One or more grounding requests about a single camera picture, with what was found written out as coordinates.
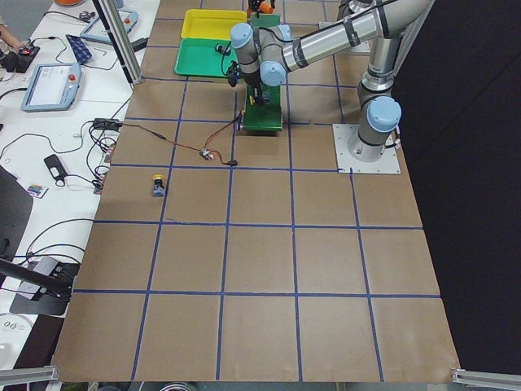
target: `black wall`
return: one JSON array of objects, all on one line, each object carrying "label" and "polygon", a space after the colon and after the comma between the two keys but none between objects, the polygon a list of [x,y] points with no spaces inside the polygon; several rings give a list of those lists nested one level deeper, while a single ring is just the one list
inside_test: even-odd
[{"label": "black wall", "polygon": [[437,0],[396,78],[461,361],[521,374],[521,1]]}]

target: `person's arm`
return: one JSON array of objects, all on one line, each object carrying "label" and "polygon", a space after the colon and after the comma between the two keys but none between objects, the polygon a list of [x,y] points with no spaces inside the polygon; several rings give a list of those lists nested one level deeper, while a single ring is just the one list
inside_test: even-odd
[{"label": "person's arm", "polygon": [[22,42],[20,39],[15,37],[11,31],[7,28],[6,25],[0,24],[0,38],[10,47],[14,49],[15,52],[18,53],[18,49],[22,46]]}]

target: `small bottle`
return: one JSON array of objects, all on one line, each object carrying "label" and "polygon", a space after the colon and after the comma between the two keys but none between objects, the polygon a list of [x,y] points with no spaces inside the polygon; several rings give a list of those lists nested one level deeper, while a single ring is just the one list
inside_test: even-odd
[{"label": "small bottle", "polygon": [[154,197],[164,197],[164,177],[163,175],[154,175],[154,187],[152,188],[152,195]]}]

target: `power adapter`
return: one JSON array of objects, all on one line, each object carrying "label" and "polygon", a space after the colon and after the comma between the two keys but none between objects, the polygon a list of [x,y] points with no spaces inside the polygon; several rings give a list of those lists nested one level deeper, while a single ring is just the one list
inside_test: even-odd
[{"label": "power adapter", "polygon": [[121,121],[110,118],[94,118],[94,121],[92,122],[92,127],[96,130],[103,129],[117,132],[121,126],[123,126]]}]

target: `wire connector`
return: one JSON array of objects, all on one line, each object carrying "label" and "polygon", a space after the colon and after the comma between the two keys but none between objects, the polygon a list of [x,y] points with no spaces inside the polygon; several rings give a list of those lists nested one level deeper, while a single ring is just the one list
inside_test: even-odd
[{"label": "wire connector", "polygon": [[210,151],[207,148],[203,148],[199,151],[199,154],[205,159],[205,160],[214,160],[215,156],[213,155],[212,151]]}]

